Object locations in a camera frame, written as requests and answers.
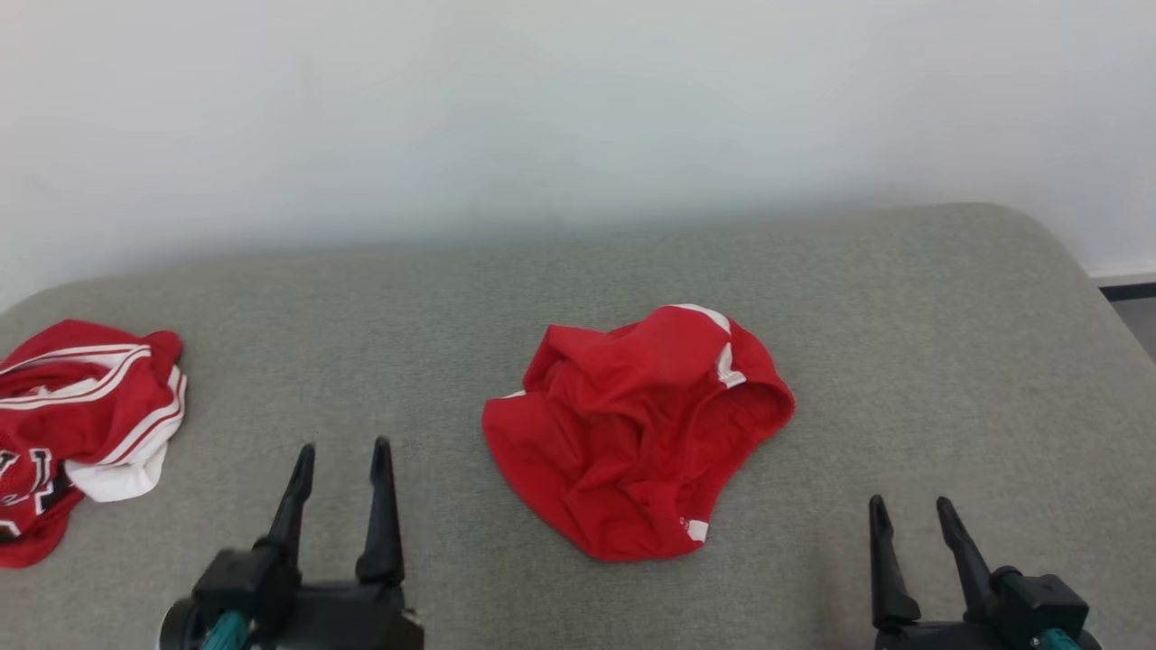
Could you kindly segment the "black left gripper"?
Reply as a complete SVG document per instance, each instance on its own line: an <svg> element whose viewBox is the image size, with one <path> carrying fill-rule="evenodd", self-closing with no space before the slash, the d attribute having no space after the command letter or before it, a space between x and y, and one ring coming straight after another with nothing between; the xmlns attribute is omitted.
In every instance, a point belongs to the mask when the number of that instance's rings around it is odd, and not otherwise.
<svg viewBox="0 0 1156 650"><path fill-rule="evenodd" d="M267 534L255 551L281 557L301 554L304 505L312 494L314 444L301 448L292 477ZM377 437L370 464L373 489L364 551L355 581L302 588L251 588L255 607L271 610L277 627L259 638L260 649L424 649L425 630L407 606L405 560L390 441Z"/></svg>

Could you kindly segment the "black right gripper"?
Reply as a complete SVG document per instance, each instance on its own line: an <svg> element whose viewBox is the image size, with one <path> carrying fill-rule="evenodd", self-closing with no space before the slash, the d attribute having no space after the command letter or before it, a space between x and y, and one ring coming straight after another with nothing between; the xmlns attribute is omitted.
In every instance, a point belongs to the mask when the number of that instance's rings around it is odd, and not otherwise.
<svg viewBox="0 0 1156 650"><path fill-rule="evenodd" d="M892 548L892 522L884 498L870 498L870 590L874 649L1011 649L1014 628L991 625L991 569L956 507L939 497L938 525L951 551L963 597L964 621L921 625L919 604L907 594L899 557Z"/></svg>

